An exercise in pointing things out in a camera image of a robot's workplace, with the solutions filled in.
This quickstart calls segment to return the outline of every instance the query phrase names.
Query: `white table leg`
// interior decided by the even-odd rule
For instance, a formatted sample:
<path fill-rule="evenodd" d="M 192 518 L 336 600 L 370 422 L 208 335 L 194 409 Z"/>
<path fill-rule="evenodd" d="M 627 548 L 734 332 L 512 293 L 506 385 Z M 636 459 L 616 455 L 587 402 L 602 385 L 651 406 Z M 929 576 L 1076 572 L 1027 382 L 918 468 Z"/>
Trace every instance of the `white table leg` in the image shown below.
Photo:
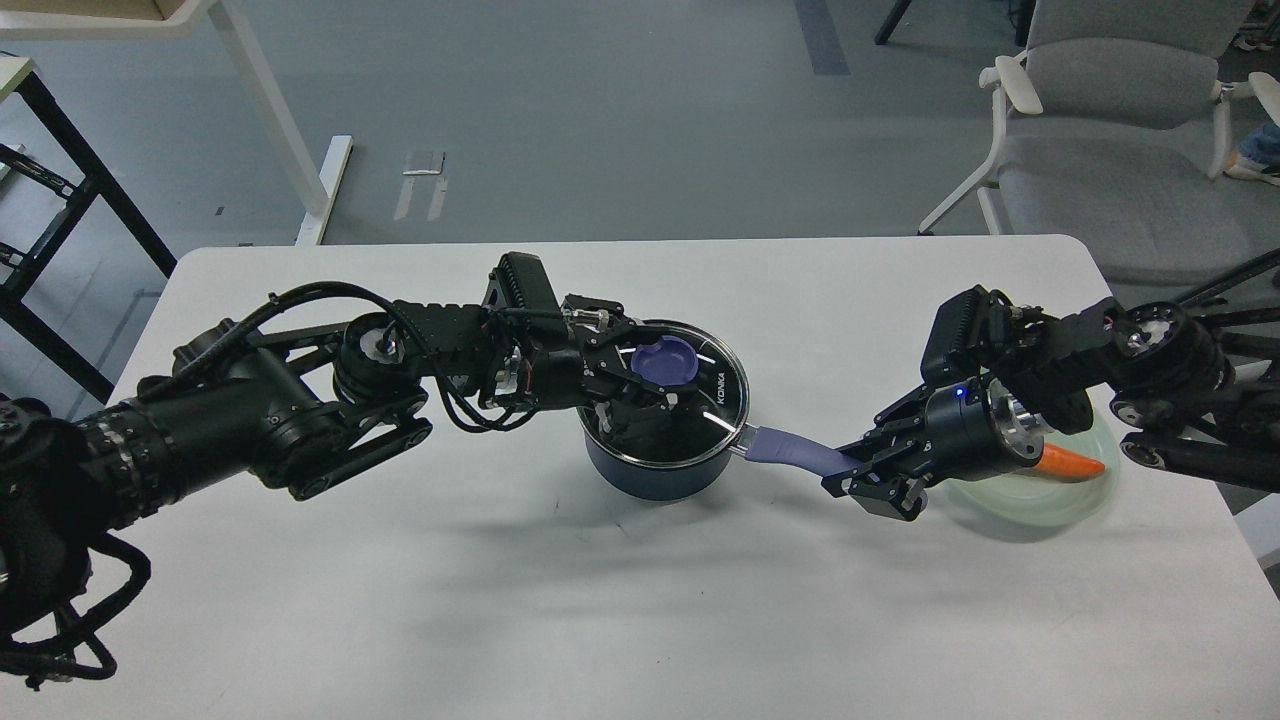
<path fill-rule="evenodd" d="M 323 215 L 330 205 L 330 196 L 320 182 L 315 163 L 307 152 L 293 114 L 280 94 L 262 47 L 248 24 L 248 18 L 237 0 L 221 0 L 209 6 L 209 18 L 227 46 L 227 53 L 236 64 L 244 87 L 253 101 L 253 108 L 266 124 L 266 135 L 275 147 L 276 155 L 284 161 L 289 182 L 302 199 L 307 213 Z"/>
<path fill-rule="evenodd" d="M 342 182 L 342 173 L 347 169 L 347 158 L 349 156 L 351 136 L 333 136 L 333 140 L 329 141 L 329 151 L 324 156 L 324 165 L 320 167 L 320 182 L 324 183 L 326 195 L 324 211 L 307 211 L 307 215 L 302 218 L 302 227 L 298 228 L 298 240 L 294 245 L 320 245 L 325 225 L 329 224 L 333 200 L 338 196 L 338 183 Z"/>

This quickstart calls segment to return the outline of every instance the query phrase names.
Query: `cable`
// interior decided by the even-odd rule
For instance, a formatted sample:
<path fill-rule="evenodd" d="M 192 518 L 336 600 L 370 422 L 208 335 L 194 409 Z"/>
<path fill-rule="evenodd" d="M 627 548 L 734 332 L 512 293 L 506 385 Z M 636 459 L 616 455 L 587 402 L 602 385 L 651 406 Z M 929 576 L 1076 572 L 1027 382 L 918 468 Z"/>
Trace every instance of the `cable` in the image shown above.
<path fill-rule="evenodd" d="M 259 306 L 256 310 L 244 316 L 243 320 L 236 323 L 236 325 L 227 332 L 223 337 L 214 341 L 204 352 L 193 357 L 182 369 L 173 374 L 173 377 L 148 387 L 146 391 L 138 393 L 138 400 L 147 401 L 160 397 L 168 392 L 178 389 L 187 384 L 192 378 L 197 377 L 205 369 L 218 363 L 229 355 L 233 350 L 238 348 L 239 345 L 248 337 L 250 333 L 262 327 L 268 320 L 284 314 L 287 310 L 305 305 L 307 302 L 314 302 L 317 300 L 326 300 L 333 297 L 355 297 L 357 300 L 366 300 L 380 307 L 398 324 L 403 333 L 406 333 L 419 347 L 426 347 L 428 341 L 422 333 L 413 325 L 413 323 L 404 316 L 404 314 L 396 307 L 396 305 L 376 295 L 369 290 L 360 286 L 338 282 L 338 281 L 321 281 L 315 283 L 307 283 L 289 290 L 280 295 L 271 295 L 270 301 L 265 305 Z M 458 391 L 457 386 L 453 384 L 448 377 L 440 374 L 434 366 L 431 366 L 430 359 L 425 359 L 430 373 L 436 379 L 436 387 L 440 389 L 442 401 L 444 402 L 445 413 L 449 415 L 449 420 L 453 421 L 458 428 L 471 432 L 481 433 L 489 430 L 508 432 L 529 421 L 530 416 L 535 411 L 526 413 L 524 416 L 517 419 L 517 424 L 507 424 L 507 419 L 511 418 L 511 413 L 506 413 L 497 420 L 485 418 L 476 410 L 466 397 Z M 471 419 L 474 425 L 467 425 L 458 418 L 454 409 L 451 406 L 451 401 L 456 401 L 458 407 L 462 409 L 462 414 Z"/>
<path fill-rule="evenodd" d="M 40 689 L 42 682 L 55 675 L 101 680 L 115 673 L 115 660 L 95 633 L 138 597 L 151 578 L 151 561 L 141 550 L 106 533 L 91 538 L 88 547 L 128 565 L 129 578 L 83 618 L 70 603 L 58 607 L 54 611 L 58 633 L 49 639 L 31 643 L 0 642 L 0 669 L 28 675 L 27 687 L 32 689 Z M 88 646 L 101 664 L 99 667 L 76 661 L 74 651 L 81 644 Z"/>

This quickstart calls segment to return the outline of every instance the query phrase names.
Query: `office chair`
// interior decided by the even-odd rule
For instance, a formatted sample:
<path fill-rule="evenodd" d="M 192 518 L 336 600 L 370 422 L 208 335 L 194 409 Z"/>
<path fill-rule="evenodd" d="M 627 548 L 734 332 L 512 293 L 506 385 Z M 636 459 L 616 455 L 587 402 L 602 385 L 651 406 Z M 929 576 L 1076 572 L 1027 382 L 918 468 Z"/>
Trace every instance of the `office chair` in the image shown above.
<path fill-rule="evenodd" d="M 1027 50 L 996 58 L 979 76 L 979 86 L 992 88 L 987 159 L 919 232 L 928 234 L 977 193 L 991 233 L 1074 236 L 1108 282 L 1194 284 L 1248 260 L 1256 251 L 1212 182 L 1233 147 L 1233 99 L 1257 96 L 1280 118 L 1280 83 L 1271 76 L 1217 79 L 1216 58 L 1252 5 L 1041 0 Z M 1210 113 L 1215 149 L 1204 169 L 1158 145 L 1055 137 L 1039 120 L 1057 115 L 1160 131 Z"/>

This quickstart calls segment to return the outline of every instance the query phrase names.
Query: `carrot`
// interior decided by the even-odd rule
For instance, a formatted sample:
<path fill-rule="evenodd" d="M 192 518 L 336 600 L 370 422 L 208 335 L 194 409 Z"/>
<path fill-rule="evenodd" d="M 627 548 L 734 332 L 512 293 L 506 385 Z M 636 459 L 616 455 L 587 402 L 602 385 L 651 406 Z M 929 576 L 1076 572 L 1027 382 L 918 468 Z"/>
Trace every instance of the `carrot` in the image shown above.
<path fill-rule="evenodd" d="M 1078 483 L 1101 475 L 1107 466 L 1087 455 L 1046 442 L 1044 454 L 1041 455 L 1039 462 L 1030 469 L 1036 470 L 1037 475 L 1052 475 L 1066 483 Z"/>

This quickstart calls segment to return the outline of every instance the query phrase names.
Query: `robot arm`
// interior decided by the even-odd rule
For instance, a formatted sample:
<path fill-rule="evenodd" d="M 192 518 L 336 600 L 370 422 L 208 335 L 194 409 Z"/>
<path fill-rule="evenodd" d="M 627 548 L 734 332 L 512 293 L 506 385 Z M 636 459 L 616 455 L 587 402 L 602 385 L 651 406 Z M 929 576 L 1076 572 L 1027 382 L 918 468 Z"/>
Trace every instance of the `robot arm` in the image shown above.
<path fill-rule="evenodd" d="M 1111 410 L 1139 432 L 1120 443 L 1149 468 L 1280 492 L 1280 341 L 1224 328 L 1275 323 L 1280 309 L 1203 314 L 1271 252 L 1179 300 L 1125 310 L 1115 300 L 1065 318 L 974 287 L 945 302 L 920 363 L 923 384 L 840 451 L 856 469 L 823 478 L 835 497 L 914 520 L 945 478 L 979 480 L 1038 462 L 1042 436 L 1089 429 L 1085 389 L 1107 384 Z M 1228 354 L 1270 361 L 1239 382 Z"/>
<path fill-rule="evenodd" d="M 380 311 L 349 323 L 264 334 L 266 320 L 326 297 Z M 108 678 L 115 664 L 95 633 L 142 589 L 150 564 L 109 534 L 242 470 L 308 500 L 421 443 L 417 416 L 433 378 L 468 432 L 511 430 L 540 410 L 595 406 L 614 425 L 669 410 L 692 386 L 659 387 L 623 361 L 643 325 L 621 304 L 556 300 L 536 256 L 511 252 L 481 305 L 388 301 L 321 282 L 279 296 L 239 323 L 224 320 L 174 351 L 170 377 L 78 423 L 31 398 L 0 396 L 0 670 L 45 679 Z M 303 379 L 333 366 L 337 400 Z M 471 404 L 502 410 L 486 418 Z M 375 428 L 385 428 L 380 434 Z M 81 616 L 90 555 L 115 557 L 129 580 Z M 52 615 L 55 635 L 14 633 Z M 99 666 L 76 661 L 84 644 Z"/>

